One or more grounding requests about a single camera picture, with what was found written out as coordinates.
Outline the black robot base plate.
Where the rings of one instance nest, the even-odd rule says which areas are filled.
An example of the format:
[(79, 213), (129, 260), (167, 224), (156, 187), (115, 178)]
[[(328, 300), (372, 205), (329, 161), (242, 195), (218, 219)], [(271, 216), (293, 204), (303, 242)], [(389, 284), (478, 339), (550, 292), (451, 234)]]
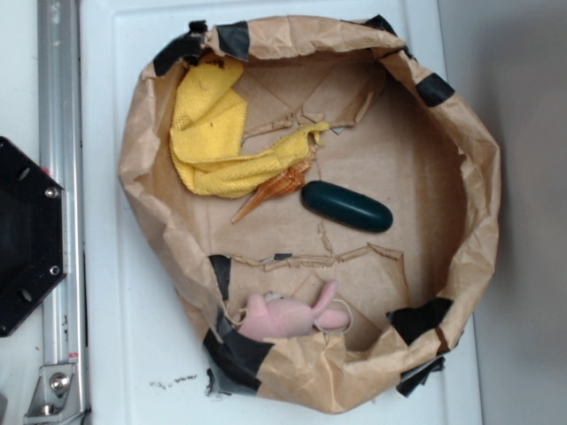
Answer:
[(8, 337), (66, 276), (65, 190), (1, 138), (1, 336)]

